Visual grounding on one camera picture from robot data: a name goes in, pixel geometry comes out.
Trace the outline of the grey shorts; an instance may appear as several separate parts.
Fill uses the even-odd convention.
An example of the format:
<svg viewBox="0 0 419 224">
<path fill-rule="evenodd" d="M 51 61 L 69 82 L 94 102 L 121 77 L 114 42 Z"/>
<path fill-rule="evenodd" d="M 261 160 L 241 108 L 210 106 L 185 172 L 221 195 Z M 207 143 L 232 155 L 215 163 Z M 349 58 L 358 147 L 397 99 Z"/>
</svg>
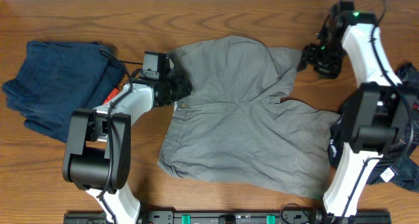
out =
<svg viewBox="0 0 419 224">
<path fill-rule="evenodd" d="M 301 54 L 240 36 L 169 51 L 192 92 L 175 105 L 160 168 L 173 177 L 322 196 L 338 115 L 289 98 Z"/>
</svg>

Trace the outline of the black patterned jersey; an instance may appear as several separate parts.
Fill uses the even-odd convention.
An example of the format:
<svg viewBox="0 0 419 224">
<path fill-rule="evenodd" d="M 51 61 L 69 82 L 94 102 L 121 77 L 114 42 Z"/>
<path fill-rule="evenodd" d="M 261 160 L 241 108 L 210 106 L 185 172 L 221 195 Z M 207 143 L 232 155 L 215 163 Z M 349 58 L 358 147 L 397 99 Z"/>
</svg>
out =
<svg viewBox="0 0 419 224">
<path fill-rule="evenodd" d="M 418 86 L 418 70 L 412 63 L 402 65 L 396 72 L 403 84 Z M 418 146 L 418 104 L 413 107 L 414 139 L 407 155 L 398 158 L 383 157 L 372 170 L 367 184 L 391 182 L 408 191 L 418 192 L 418 165 L 410 155 Z M 343 140 L 340 136 L 341 126 L 336 123 L 330 127 L 331 137 L 327 148 L 329 163 L 337 168 L 342 156 Z"/>
</svg>

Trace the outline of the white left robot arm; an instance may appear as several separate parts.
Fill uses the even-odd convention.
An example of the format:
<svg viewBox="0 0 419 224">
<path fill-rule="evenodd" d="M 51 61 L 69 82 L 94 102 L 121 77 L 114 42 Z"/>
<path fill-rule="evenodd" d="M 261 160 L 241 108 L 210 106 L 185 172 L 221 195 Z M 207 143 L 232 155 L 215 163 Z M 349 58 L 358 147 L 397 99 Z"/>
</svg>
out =
<svg viewBox="0 0 419 224">
<path fill-rule="evenodd" d="M 142 223 L 141 203 L 128 184 L 132 125 L 154 107 L 171 105 L 192 91 L 189 80 L 131 78 L 114 98 L 73 112 L 62 174 L 86 191 L 101 213 L 65 214 L 64 223 Z"/>
</svg>

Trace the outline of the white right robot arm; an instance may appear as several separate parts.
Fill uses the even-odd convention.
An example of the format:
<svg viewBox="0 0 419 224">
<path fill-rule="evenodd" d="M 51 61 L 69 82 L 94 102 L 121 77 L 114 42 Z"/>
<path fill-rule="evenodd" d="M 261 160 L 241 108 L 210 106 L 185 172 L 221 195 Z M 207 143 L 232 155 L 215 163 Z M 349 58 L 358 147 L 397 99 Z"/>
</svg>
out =
<svg viewBox="0 0 419 224">
<path fill-rule="evenodd" d="M 401 157 L 412 142 L 396 149 L 406 128 L 413 128 L 418 91 L 394 73 L 380 40 L 380 19 L 354 9 L 330 11 L 318 33 L 319 44 L 304 47 L 299 71 L 312 65 L 335 79 L 349 57 L 357 90 L 341 107 L 337 135 L 342 152 L 323 212 L 314 223 L 382 223 L 387 214 L 359 213 L 357 203 L 374 167 L 388 155 Z"/>
</svg>

